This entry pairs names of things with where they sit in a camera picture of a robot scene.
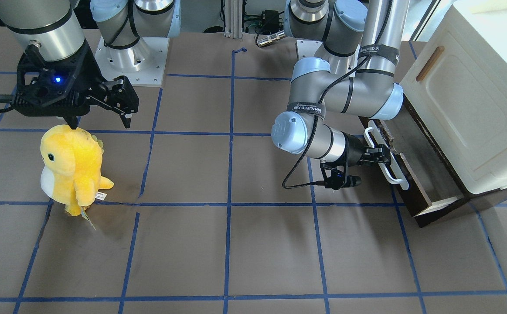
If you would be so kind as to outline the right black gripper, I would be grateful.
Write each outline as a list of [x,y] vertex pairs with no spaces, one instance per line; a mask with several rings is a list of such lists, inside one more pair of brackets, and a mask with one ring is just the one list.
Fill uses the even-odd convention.
[[113,111],[124,128],[130,128],[132,114],[139,109],[139,97],[128,77],[110,81],[103,77],[89,44],[82,44],[76,53],[61,61],[61,74],[66,88],[61,117],[70,129],[78,128],[81,116],[88,114],[91,106]]

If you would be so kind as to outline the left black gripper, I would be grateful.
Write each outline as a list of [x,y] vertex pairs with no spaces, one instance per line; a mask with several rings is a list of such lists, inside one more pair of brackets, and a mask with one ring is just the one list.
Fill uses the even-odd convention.
[[370,148],[365,146],[361,140],[350,134],[345,134],[347,141],[345,153],[347,166],[361,165],[364,162],[391,165],[391,151],[386,145],[377,145]]

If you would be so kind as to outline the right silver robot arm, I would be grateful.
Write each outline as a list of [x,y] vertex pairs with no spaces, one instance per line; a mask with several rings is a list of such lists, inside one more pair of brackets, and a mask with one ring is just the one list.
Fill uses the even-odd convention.
[[0,0],[0,19],[24,48],[14,95],[0,103],[28,117],[58,117],[72,128],[78,117],[100,106],[116,113],[125,128],[139,109],[132,74],[157,70],[146,38],[177,37],[179,0],[92,0],[92,19],[105,56],[91,50],[69,0]]

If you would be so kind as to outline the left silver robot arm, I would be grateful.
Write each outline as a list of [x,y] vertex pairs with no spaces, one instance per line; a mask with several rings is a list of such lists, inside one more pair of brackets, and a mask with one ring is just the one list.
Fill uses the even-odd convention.
[[349,167],[391,164],[390,149],[375,148],[325,124],[328,112],[369,119],[399,113],[403,89],[394,82],[408,0],[289,0],[288,36],[321,42],[315,56],[293,68],[286,110],[272,126],[276,147],[320,161],[323,180],[313,185],[339,190],[358,186]]

